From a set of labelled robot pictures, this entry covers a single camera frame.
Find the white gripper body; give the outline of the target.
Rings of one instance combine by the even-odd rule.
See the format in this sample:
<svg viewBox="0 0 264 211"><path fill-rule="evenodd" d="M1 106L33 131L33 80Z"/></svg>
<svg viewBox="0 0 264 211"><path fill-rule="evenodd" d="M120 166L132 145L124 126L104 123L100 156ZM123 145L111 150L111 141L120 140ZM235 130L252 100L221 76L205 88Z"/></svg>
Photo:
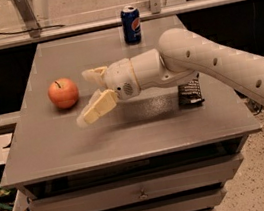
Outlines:
<svg viewBox="0 0 264 211"><path fill-rule="evenodd" d="M120 100L126 101L141 92L130 59L124 58L111 64L105 71L104 82Z"/></svg>

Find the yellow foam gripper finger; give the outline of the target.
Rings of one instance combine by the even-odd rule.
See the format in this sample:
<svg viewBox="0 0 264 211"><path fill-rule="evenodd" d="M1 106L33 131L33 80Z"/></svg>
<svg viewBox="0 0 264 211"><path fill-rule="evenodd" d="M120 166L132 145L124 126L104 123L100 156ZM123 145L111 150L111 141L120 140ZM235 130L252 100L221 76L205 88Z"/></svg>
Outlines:
<svg viewBox="0 0 264 211"><path fill-rule="evenodd" d="M111 89L100 91L99 89L93 93L89 103L84 107L80 115L77 117L77 125L88 127L99 118L109 113L117 105L117 93Z"/></svg>
<svg viewBox="0 0 264 211"><path fill-rule="evenodd" d="M87 81L97 84L99 87L105 87L104 74L107 67L100 66L100 68L88 69L82 72L82 77Z"/></svg>

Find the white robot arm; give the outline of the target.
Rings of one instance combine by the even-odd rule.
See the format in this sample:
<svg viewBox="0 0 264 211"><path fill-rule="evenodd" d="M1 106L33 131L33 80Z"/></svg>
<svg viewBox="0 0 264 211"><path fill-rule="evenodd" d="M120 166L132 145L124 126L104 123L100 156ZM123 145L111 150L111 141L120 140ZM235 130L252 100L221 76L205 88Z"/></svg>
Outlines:
<svg viewBox="0 0 264 211"><path fill-rule="evenodd" d="M184 28L167 30L158 43L156 49L82 73L98 89L81 110L77 125L87 127L120 100L137 97L148 88L188 83L199 72L264 106L264 56L223 46Z"/></svg>

